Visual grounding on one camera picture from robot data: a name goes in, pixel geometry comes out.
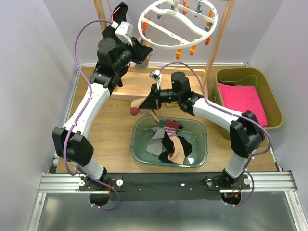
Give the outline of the beige purple striped sock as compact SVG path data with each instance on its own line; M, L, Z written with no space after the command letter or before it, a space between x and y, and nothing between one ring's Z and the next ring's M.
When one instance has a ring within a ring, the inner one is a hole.
M151 109L141 109L140 105L145 101L145 97L135 99L130 104L130 114L135 116L139 113L149 116L155 123L159 124L160 120L156 113Z

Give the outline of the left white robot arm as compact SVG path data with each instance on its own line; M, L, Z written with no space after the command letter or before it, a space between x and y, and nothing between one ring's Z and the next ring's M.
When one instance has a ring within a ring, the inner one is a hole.
M71 118L52 131L57 156L88 174L90 184L96 190L106 186L107 170L93 156L94 148L87 139L91 125L114 89L123 85L121 77L127 73L130 63L140 64L152 52L150 46L140 44L136 38L131 42L125 44L114 38L99 42L98 62L88 80L84 98Z

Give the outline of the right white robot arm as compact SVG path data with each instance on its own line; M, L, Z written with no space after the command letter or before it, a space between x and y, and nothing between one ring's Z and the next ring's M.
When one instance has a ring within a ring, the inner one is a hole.
M154 122L159 123L155 110L159 110L162 103L176 102L182 111L208 119L227 130L230 134L233 155L221 173L219 184L224 188L233 188L239 183L239 178L253 153L265 138L255 114L251 111L236 112L211 103L206 97L191 91L189 79L183 72L171 74L171 89L161 89L161 75L159 70L154 70L150 74L157 82L151 86L147 97L131 103L130 113L146 114Z

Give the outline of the white round clip hanger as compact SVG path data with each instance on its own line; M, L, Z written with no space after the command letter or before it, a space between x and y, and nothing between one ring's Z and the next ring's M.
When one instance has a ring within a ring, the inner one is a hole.
M196 9L185 0L158 0L139 16L138 32L152 46L177 50L207 40L217 25L218 12L207 0L198 0Z

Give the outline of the grey sock black stripes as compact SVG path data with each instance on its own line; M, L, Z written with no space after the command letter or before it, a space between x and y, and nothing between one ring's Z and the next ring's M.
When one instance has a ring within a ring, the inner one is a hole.
M154 156L159 156L163 149L162 140L165 136L165 129L163 127L151 128L154 135L149 140L146 151Z

